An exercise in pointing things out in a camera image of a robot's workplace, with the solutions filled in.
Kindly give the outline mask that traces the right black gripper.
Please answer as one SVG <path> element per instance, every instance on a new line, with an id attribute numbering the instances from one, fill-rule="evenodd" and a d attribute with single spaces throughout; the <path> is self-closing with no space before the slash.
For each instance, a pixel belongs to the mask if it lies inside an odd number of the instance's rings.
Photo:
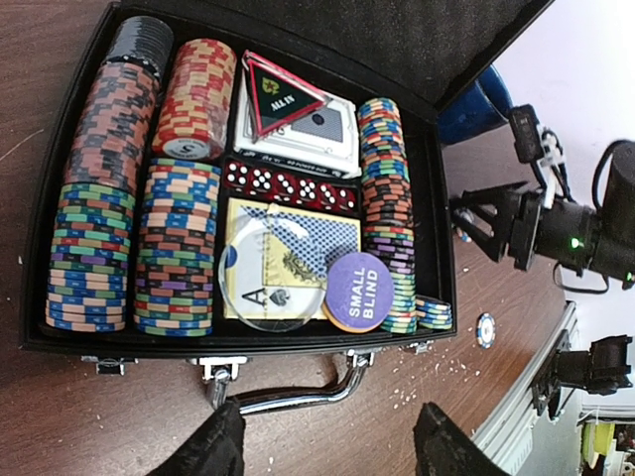
<path id="1" fill-rule="evenodd" d="M 598 214 L 559 198 L 547 208 L 537 192 L 522 198 L 528 184 L 516 181 L 452 197 L 449 208 L 454 226 L 494 262 L 502 260 L 509 243 L 508 255 L 516 269 L 528 271 L 540 255 L 582 273 L 590 267 L 599 240 Z M 477 226 L 480 222 L 489 226 L 489 233 Z"/>

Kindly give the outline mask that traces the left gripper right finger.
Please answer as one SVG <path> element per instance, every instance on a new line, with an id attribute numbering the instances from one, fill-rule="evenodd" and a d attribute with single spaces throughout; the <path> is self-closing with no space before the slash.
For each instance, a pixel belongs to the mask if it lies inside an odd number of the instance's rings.
<path id="1" fill-rule="evenodd" d="M 413 433 L 417 475 L 506 475 L 433 402 L 422 406 Z"/>

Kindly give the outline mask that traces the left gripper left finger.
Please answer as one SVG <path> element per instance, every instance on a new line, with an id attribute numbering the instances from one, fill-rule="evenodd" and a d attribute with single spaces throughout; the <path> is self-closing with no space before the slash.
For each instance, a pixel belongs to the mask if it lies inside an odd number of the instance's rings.
<path id="1" fill-rule="evenodd" d="M 237 401 L 226 401 L 149 475 L 243 475 L 246 422 Z"/>

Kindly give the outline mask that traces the dark blue mug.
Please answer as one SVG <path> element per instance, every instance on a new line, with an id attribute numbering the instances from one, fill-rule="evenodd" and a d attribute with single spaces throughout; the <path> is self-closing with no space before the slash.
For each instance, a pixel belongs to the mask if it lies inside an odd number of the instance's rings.
<path id="1" fill-rule="evenodd" d="M 438 118 L 444 146 L 458 144 L 508 123 L 513 101 L 494 65 L 486 69 Z"/>

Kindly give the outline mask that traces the brown poker chip roll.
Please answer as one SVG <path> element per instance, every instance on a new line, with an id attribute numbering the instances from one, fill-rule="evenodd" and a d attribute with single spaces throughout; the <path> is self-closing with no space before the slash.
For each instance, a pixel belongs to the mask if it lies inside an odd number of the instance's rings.
<path id="1" fill-rule="evenodd" d="M 237 58 L 215 39 L 194 39 L 177 51 L 152 149 L 190 161 L 225 150 Z"/>

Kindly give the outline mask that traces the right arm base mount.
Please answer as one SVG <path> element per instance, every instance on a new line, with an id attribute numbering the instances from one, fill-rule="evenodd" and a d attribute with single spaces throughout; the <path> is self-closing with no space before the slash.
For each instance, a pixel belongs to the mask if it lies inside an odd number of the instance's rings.
<path id="1" fill-rule="evenodd" d="M 632 336 L 608 336 L 587 350 L 572 350 L 571 336 L 566 329 L 560 332 L 532 380 L 532 405 L 538 416 L 557 415 L 562 388 L 604 397 L 633 387 L 634 367 L 628 363 Z"/>

